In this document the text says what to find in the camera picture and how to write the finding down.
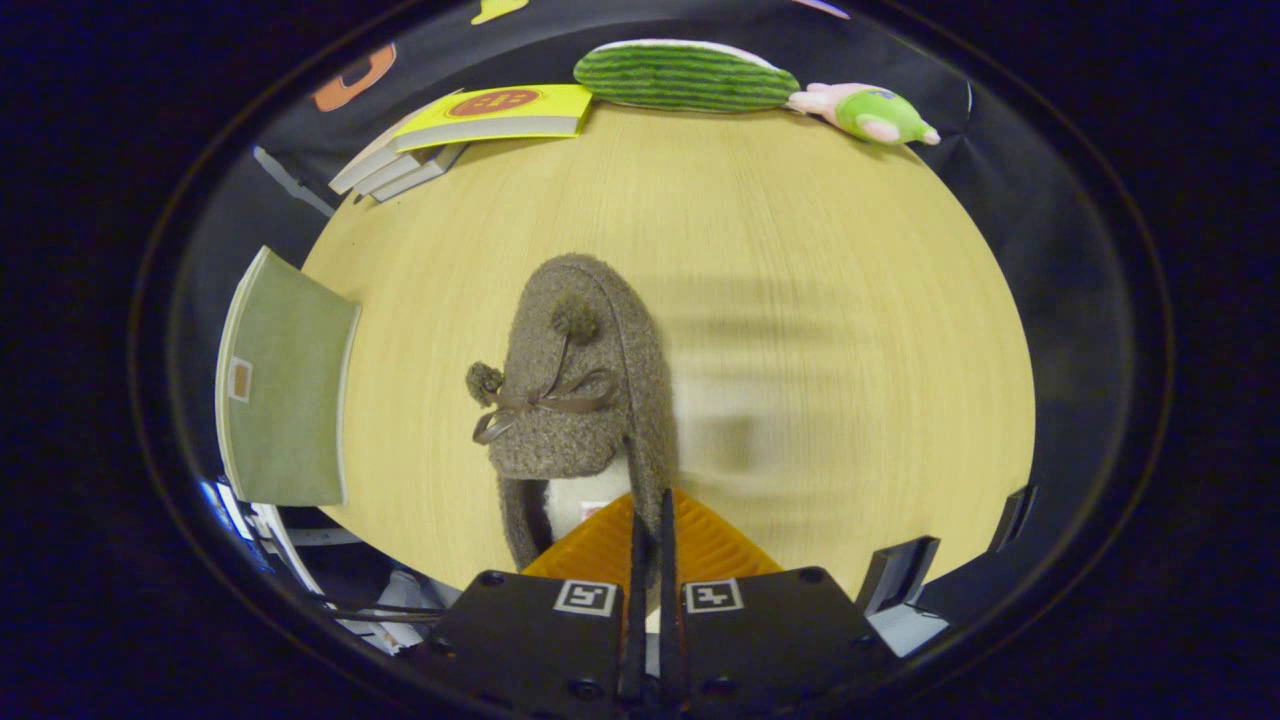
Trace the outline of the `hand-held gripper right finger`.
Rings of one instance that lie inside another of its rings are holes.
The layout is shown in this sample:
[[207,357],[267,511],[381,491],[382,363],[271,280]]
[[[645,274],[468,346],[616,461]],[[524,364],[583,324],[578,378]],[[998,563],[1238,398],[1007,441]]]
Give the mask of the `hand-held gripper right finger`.
[[660,521],[658,697],[672,719],[824,719],[860,714],[893,651],[827,570],[678,579],[678,523]]

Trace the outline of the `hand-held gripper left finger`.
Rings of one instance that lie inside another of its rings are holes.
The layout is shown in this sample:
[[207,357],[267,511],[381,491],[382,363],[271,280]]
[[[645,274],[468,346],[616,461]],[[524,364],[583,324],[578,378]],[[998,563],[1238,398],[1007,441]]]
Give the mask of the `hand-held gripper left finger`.
[[648,575],[626,495],[524,571],[479,573],[426,638],[425,674],[502,717],[622,717],[646,687]]

